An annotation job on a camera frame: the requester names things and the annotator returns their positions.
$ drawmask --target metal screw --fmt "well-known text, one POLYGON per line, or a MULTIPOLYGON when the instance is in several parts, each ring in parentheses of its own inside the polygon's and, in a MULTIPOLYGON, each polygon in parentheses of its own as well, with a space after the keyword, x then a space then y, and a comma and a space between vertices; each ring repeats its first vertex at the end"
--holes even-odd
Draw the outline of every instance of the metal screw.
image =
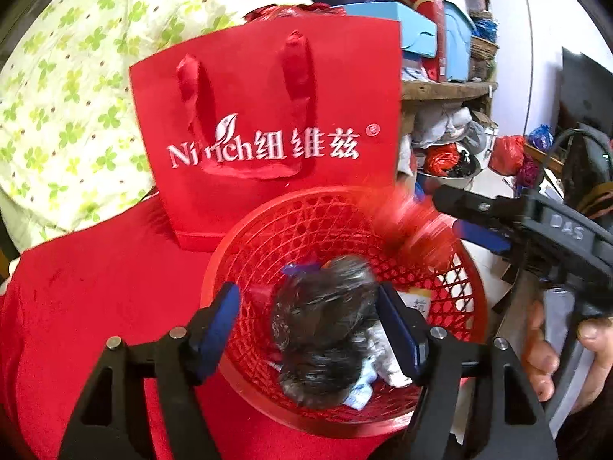
POLYGON ((107 339, 107 347, 110 350, 115 350, 121 345, 121 337, 114 335, 113 337, 109 337, 107 339))
POLYGON ((444 339, 447 337, 447 331, 443 327, 432 327, 430 335, 436 339, 444 339))
POLYGON ((175 327, 171 329, 168 335, 171 336, 173 339, 182 339, 187 335, 187 333, 188 329, 186 329, 185 327, 175 327))
POLYGON ((502 337, 497 337, 494 339, 494 345, 502 351, 509 349, 509 341, 507 341, 507 339, 503 339, 502 337))

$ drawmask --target black cable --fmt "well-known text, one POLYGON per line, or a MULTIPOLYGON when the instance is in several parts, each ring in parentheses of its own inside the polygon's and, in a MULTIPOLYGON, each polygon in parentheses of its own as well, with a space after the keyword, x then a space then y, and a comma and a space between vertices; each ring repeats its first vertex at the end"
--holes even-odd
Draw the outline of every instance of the black cable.
POLYGON ((536 179, 536 181, 543 181, 543 178, 545 177, 545 169, 549 165, 549 161, 551 161, 552 157, 554 156, 554 152, 557 149, 559 149, 560 145, 564 141, 566 141, 568 138, 574 135, 581 135, 583 137, 588 137, 592 139, 593 141, 595 141, 596 143, 598 143, 598 145, 605 152, 605 155, 609 160, 609 181, 613 181, 613 152, 611 151, 611 147, 607 143, 603 142, 602 140, 599 140, 596 136, 594 136, 592 133, 590 133, 585 128, 569 129, 567 131, 564 131, 560 136, 556 138, 553 145, 549 149, 549 152, 547 153, 547 157, 541 164, 541 169, 539 170, 538 178, 536 179))

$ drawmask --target metal bowl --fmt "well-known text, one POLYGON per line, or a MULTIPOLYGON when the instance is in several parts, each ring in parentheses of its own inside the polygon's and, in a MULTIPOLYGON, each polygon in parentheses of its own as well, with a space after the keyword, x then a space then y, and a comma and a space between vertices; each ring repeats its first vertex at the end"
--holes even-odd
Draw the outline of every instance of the metal bowl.
POLYGON ((449 176, 428 175, 428 173, 423 173, 418 170, 417 182, 419 183, 419 186, 424 190, 426 194, 434 193, 434 190, 439 188, 441 185, 448 185, 450 187, 456 188, 466 188, 468 184, 473 181, 473 178, 481 172, 481 166, 479 164, 479 161, 472 155, 470 157, 476 164, 475 170, 471 175, 463 176, 462 178, 451 178, 449 176))

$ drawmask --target red plastic bag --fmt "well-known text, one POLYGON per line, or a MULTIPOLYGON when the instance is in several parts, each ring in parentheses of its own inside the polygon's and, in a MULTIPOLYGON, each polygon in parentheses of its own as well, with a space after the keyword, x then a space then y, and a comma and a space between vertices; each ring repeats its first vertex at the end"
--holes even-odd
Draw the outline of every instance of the red plastic bag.
POLYGON ((503 176, 515 176, 523 158, 523 136, 503 136, 496 138, 489 167, 503 176))
POLYGON ((342 7, 332 8, 327 3, 312 5, 269 5, 257 8, 244 16, 247 22, 270 21, 279 17, 304 17, 309 15, 342 15, 347 11, 342 7))
POLYGON ((522 186, 533 188, 540 170, 541 167, 534 161, 534 159, 526 155, 523 160, 522 167, 520 167, 519 172, 517 172, 515 182, 516 187, 522 186))
POLYGON ((459 160, 460 154, 455 143, 433 147, 426 153, 424 169, 434 176, 447 176, 447 171, 459 160))

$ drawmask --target wicker basket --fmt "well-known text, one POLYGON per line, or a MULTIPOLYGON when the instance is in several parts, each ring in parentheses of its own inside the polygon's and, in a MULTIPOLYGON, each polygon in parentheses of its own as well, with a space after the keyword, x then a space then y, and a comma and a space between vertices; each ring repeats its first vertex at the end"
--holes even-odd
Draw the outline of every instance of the wicker basket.
POLYGON ((480 61, 491 61, 496 56, 497 51, 498 45, 496 43, 473 36, 470 47, 471 57, 480 61))
POLYGON ((471 10, 469 13, 471 19, 490 19, 492 20, 492 12, 487 10, 471 10))

